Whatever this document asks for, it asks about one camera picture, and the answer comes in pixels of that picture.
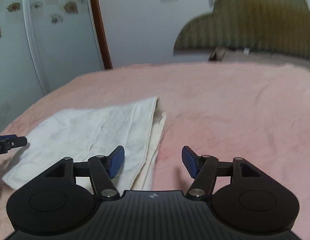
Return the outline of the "pink bed blanket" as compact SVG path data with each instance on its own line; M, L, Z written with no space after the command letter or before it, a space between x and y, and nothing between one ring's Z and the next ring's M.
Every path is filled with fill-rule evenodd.
M291 65L136 65L79 76L17 117L5 134L25 136L68 108L104 108L158 97L167 114L152 189L187 190L182 147L222 161L243 157L291 190L293 231L310 239L310 72Z

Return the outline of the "white floral wardrobe door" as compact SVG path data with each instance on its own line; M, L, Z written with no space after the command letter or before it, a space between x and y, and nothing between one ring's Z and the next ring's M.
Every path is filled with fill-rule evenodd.
M0 0L0 132L40 98L103 68L90 0Z

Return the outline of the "brown wooden door frame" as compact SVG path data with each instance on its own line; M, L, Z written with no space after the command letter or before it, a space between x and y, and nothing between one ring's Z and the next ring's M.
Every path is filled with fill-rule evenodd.
M106 70L111 70L113 65L108 49L99 0L90 0L90 4L102 62Z

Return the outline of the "olive upholstered headboard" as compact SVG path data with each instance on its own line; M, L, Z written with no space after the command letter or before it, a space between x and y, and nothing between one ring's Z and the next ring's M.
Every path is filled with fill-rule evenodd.
M310 10L306 0L216 0L191 19L174 51L217 47L267 51L310 60Z

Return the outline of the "white textured pants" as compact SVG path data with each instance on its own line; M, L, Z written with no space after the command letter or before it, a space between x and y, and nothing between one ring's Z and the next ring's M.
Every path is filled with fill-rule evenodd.
M27 135L2 176L17 190L63 157L75 162L125 149L125 161L113 183L119 192L152 188L166 114L157 97L101 109L66 109Z

